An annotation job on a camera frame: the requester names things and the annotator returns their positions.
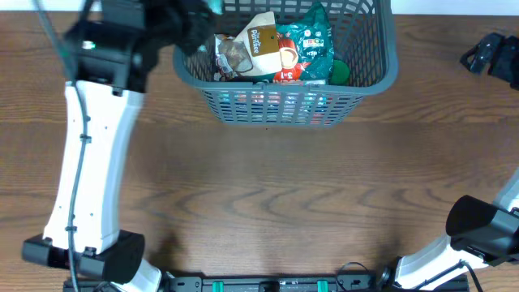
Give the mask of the Pantree cookie pouch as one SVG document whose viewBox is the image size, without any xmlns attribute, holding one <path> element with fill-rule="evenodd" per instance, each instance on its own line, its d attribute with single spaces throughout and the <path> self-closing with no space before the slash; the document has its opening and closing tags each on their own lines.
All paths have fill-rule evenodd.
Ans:
<svg viewBox="0 0 519 292">
<path fill-rule="evenodd" d="M 281 53 L 273 12 L 255 15 L 237 35 L 215 35 L 215 81 L 270 83 L 280 72 Z"/>
</svg>

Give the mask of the Kleenex tissue multipack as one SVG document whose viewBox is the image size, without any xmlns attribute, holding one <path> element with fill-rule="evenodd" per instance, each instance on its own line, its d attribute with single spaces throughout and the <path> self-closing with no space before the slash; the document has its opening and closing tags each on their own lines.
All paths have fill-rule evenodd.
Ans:
<svg viewBox="0 0 519 292">
<path fill-rule="evenodd" d="M 255 90 L 204 91 L 209 109 L 222 122 L 310 126 L 328 124 L 333 97 L 317 93 L 317 84 L 263 84 Z"/>
</svg>

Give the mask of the green Nescafe coffee bag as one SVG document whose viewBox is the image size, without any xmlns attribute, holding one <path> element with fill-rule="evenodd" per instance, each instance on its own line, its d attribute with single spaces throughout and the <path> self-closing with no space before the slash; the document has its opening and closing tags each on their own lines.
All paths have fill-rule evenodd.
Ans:
<svg viewBox="0 0 519 292">
<path fill-rule="evenodd" d="M 315 2 L 299 21 L 276 26 L 281 70 L 252 78 L 253 82 L 326 82 L 332 73 L 332 26 L 325 7 Z"/>
</svg>

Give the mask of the small green packet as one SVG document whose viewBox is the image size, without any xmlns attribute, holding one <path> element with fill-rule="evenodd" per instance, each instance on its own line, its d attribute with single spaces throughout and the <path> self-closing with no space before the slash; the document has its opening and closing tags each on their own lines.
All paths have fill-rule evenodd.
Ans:
<svg viewBox="0 0 519 292">
<path fill-rule="evenodd" d="M 332 74 L 329 79 L 331 85 L 346 85 L 350 77 L 349 66 L 341 61 L 334 59 L 332 63 Z"/>
</svg>

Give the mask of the small white-green sachet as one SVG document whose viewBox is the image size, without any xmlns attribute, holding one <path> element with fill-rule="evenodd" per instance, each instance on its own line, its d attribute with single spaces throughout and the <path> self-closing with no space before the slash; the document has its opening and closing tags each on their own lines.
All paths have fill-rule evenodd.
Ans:
<svg viewBox="0 0 519 292">
<path fill-rule="evenodd" d="M 214 14 L 223 14 L 223 0 L 206 0 L 206 3 Z"/>
</svg>

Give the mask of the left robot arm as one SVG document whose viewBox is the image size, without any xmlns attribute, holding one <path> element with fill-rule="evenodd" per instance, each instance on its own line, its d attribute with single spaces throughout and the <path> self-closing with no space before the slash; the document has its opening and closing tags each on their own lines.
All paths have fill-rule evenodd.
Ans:
<svg viewBox="0 0 519 292">
<path fill-rule="evenodd" d="M 27 262 L 69 271 L 67 291 L 167 291 L 168 273 L 144 258 L 142 234 L 119 225 L 127 148 L 159 53 L 191 55 L 212 35 L 219 1 L 91 2 L 62 36 L 41 2 L 41 26 L 66 76 L 66 144 L 53 211 L 41 234 L 24 241 Z"/>
</svg>

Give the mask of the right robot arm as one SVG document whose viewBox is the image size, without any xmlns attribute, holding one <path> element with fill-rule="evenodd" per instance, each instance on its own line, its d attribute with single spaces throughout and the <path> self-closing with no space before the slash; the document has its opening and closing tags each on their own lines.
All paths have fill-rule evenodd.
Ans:
<svg viewBox="0 0 519 292">
<path fill-rule="evenodd" d="M 518 89 L 518 39 L 491 33 L 461 56 L 470 72 L 486 71 Z M 378 291 L 460 291 L 464 273 L 518 262 L 518 176 L 488 203 L 462 196 L 449 212 L 444 233 L 411 255 L 396 259 L 376 284 Z"/>
</svg>

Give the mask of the grey plastic mesh basket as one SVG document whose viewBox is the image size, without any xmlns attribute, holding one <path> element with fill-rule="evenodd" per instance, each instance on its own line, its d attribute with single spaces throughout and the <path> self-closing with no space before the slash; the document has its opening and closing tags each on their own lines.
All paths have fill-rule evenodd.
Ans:
<svg viewBox="0 0 519 292">
<path fill-rule="evenodd" d="M 394 18 L 389 1 L 323 1 L 332 26 L 333 59 L 350 68 L 346 85 L 317 84 L 317 93 L 334 98 L 328 124 L 296 127 L 331 127 L 340 122 L 364 97 L 387 90 L 398 72 Z M 219 82 L 214 80 L 215 41 L 209 39 L 197 53 L 186 56 L 174 51 L 174 69 L 186 84 L 200 91 L 255 90 L 265 82 Z"/>
</svg>

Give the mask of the black aluminium rail base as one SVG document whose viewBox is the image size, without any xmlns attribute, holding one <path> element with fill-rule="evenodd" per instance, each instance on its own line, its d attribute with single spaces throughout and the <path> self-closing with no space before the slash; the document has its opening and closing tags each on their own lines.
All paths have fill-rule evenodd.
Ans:
<svg viewBox="0 0 519 292">
<path fill-rule="evenodd" d="M 395 286 L 382 286 L 377 283 L 375 273 L 367 270 L 352 270 L 336 276 L 317 277 L 173 277 L 163 276 L 158 290 L 170 292 L 337 292 L 337 291 L 420 291 L 404 290 Z M 122 291 L 116 284 L 79 280 L 79 291 L 101 292 Z M 467 276 L 461 275 L 436 287 L 439 292 L 470 291 Z"/>
</svg>

